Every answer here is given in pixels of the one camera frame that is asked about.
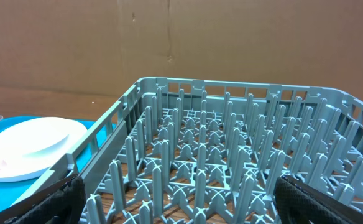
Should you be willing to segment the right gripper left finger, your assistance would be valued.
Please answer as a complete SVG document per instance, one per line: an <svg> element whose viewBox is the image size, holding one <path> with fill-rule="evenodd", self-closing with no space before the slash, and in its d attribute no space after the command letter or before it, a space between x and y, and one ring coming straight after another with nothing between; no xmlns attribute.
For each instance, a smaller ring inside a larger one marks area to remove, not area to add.
<svg viewBox="0 0 363 224"><path fill-rule="evenodd" d="M78 223L85 204L85 183L73 174L1 211L0 223Z"/></svg>

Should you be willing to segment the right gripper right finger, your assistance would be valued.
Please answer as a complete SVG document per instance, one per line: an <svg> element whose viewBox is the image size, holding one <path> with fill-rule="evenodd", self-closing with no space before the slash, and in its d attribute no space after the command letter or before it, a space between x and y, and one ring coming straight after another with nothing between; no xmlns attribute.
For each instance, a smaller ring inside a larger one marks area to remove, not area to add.
<svg viewBox="0 0 363 224"><path fill-rule="evenodd" d="M283 224L363 224L363 214L289 175L277 178L275 206Z"/></svg>

